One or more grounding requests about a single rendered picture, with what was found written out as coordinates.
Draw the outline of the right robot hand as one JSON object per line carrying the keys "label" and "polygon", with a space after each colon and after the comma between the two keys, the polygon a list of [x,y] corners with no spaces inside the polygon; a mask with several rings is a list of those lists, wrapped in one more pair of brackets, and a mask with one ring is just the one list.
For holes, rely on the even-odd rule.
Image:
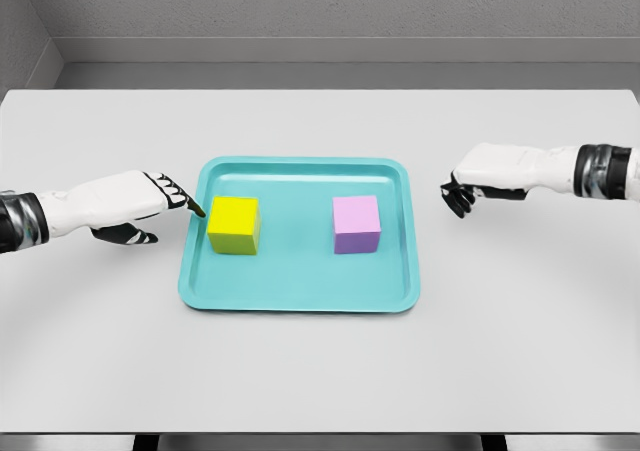
{"label": "right robot hand", "polygon": [[472,148],[440,186],[441,197],[460,219],[478,198],[523,201],[529,192],[526,147],[482,143]]}

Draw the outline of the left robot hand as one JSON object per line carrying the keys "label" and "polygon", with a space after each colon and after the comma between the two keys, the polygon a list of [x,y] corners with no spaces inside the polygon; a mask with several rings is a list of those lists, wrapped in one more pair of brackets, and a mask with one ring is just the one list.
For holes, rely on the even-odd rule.
{"label": "left robot hand", "polygon": [[173,179],[163,173],[127,171],[73,188],[68,204],[80,226],[94,238],[119,245],[148,245],[158,237],[134,223],[165,211],[186,208],[204,218],[205,211]]}

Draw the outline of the yellow cube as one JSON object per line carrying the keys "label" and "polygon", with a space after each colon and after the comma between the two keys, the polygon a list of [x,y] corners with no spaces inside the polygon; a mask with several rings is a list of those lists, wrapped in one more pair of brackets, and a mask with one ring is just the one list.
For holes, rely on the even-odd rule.
{"label": "yellow cube", "polygon": [[215,196],[207,224],[207,236],[218,254],[256,255],[261,232],[259,200]]}

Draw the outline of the pink cube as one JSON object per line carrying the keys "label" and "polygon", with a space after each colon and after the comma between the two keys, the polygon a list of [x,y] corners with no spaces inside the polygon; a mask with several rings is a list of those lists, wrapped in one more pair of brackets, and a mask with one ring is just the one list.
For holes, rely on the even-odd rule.
{"label": "pink cube", "polygon": [[377,251],[381,222],[376,196],[334,197],[332,216],[335,254]]}

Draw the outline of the teal tray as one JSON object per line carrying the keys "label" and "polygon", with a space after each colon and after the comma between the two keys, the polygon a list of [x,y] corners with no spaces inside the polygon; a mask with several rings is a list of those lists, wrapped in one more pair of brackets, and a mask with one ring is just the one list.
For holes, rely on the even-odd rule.
{"label": "teal tray", "polygon": [[[374,253],[334,252],[332,200],[377,198]],[[258,253],[216,253],[204,219],[192,217],[178,279],[197,310],[399,313],[420,296],[409,176],[383,158],[240,157],[210,160],[196,199],[255,198],[262,218]]]}

